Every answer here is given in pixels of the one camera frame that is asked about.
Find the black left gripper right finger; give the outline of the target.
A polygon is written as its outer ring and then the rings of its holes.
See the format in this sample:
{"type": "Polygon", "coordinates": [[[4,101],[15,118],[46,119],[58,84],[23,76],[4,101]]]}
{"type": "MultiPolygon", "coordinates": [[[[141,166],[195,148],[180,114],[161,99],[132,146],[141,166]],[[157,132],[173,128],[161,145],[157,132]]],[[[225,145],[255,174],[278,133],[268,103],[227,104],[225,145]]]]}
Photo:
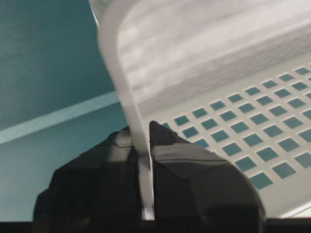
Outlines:
{"type": "Polygon", "coordinates": [[[257,190],[228,160],[156,121],[149,131],[157,220],[265,217],[257,190]]]}

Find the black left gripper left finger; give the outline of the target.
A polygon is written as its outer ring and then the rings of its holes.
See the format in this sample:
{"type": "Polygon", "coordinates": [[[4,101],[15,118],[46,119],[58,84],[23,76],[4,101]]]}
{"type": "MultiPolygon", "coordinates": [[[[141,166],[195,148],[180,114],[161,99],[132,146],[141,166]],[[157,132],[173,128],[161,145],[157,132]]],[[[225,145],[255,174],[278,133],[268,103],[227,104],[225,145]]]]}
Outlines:
{"type": "Polygon", "coordinates": [[[55,170],[37,196],[34,220],[77,216],[141,220],[138,155],[129,127],[55,170]]]}

